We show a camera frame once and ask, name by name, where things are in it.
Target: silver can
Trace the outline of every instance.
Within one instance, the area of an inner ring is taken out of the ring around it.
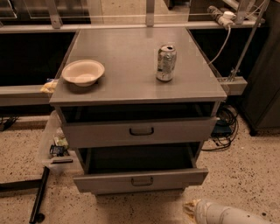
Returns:
[[[157,78],[161,81],[170,81],[173,78],[176,62],[176,49],[173,45],[162,45],[157,56]]]

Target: black handle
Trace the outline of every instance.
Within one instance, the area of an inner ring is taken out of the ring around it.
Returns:
[[[133,178],[131,179],[131,184],[133,186],[151,186],[153,183],[154,183],[153,177],[150,177],[150,181],[149,182],[147,182],[147,183],[140,183],[140,184],[136,184],[135,180]]]
[[[154,128],[147,129],[129,129],[129,133],[132,136],[149,136],[154,134]]]

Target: speckled floor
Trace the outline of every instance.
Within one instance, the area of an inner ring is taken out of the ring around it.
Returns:
[[[40,178],[39,141],[48,116],[20,117],[0,132],[1,182]],[[210,199],[280,222],[280,132],[250,136],[239,117],[237,138],[229,150],[201,152],[198,167],[209,174],[201,186],[181,191],[139,192],[95,197],[79,193],[72,173],[51,171],[40,212],[43,223],[185,223],[184,202]],[[28,223],[35,190],[0,193],[0,223]]]

